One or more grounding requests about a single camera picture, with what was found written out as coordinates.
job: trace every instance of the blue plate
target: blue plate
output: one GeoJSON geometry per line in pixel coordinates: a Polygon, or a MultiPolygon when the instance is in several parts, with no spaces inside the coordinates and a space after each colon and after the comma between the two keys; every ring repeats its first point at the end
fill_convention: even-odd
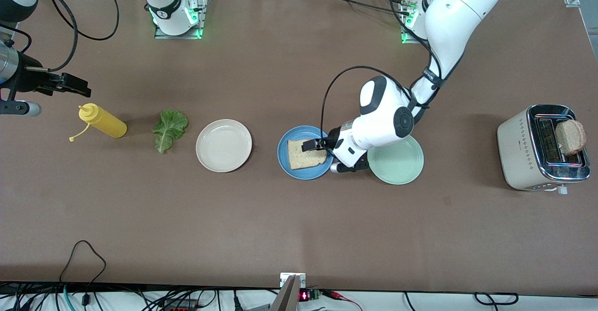
{"type": "Polygon", "coordinates": [[[298,126],[286,132],[280,139],[280,143],[278,143],[278,162],[282,169],[291,177],[301,180],[316,179],[326,173],[333,164],[333,156],[328,155],[324,164],[307,169],[291,170],[291,165],[289,164],[288,141],[299,141],[300,139],[312,138],[320,138],[320,128],[314,126],[298,126]]]}

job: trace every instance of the white plate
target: white plate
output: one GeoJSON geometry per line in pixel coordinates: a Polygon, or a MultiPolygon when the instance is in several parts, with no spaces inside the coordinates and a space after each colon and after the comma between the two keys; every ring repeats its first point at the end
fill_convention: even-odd
{"type": "Polygon", "coordinates": [[[251,153],[251,134],[235,120],[218,120],[203,128],[195,151],[201,165],[210,171],[230,172],[247,160],[251,153]]]}

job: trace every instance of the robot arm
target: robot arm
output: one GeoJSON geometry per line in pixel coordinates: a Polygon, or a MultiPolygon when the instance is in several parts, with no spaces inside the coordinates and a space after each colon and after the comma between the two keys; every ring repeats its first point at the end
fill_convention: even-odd
{"type": "Polygon", "coordinates": [[[421,77],[412,83],[412,99],[400,92],[388,77],[375,77],[361,89],[360,116],[331,130],[323,143],[306,142],[303,150],[330,148],[342,165],[332,171],[355,170],[368,149],[407,137],[423,116],[444,81],[463,56],[465,45],[478,24],[498,0],[408,0],[417,2],[411,22],[404,21],[419,38],[427,41],[434,55],[421,77]]]}
{"type": "Polygon", "coordinates": [[[167,35],[181,35],[199,22],[197,0],[146,0],[155,24],[167,35]]]}
{"type": "MultiPolygon", "coordinates": [[[[167,35],[180,35],[198,23],[197,0],[146,0],[156,25],[167,35]]],[[[28,18],[38,0],[0,0],[0,22],[20,22],[28,18]]],[[[35,102],[15,100],[17,92],[74,92],[87,98],[91,90],[87,81],[68,73],[44,72],[42,64],[13,49],[12,41],[0,42],[0,90],[7,89],[6,99],[0,97],[0,115],[37,116],[40,106],[35,102]]]]}

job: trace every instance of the bread slice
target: bread slice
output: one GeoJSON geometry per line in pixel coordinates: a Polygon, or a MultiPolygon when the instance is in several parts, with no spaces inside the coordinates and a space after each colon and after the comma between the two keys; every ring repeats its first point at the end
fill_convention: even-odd
{"type": "Polygon", "coordinates": [[[574,120],[560,122],[557,124],[555,135],[561,152],[566,156],[574,155],[585,148],[587,137],[580,122],[574,120]]]}
{"type": "Polygon", "coordinates": [[[304,141],[309,141],[309,139],[288,141],[289,164],[291,165],[291,170],[312,168],[313,166],[318,166],[326,162],[326,150],[303,152],[303,150],[301,150],[301,145],[303,145],[304,141]]]}

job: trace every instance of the toaster slot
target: toaster slot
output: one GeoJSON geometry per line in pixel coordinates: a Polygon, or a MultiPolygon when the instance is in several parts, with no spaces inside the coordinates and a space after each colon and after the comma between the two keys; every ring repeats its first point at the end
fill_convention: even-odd
{"type": "Polygon", "coordinates": [[[536,117],[536,125],[540,136],[540,145],[544,153],[545,161],[548,164],[557,164],[561,166],[581,166],[581,156],[579,153],[566,156],[561,153],[559,144],[556,140],[556,126],[560,122],[568,121],[568,117],[536,117]]]}

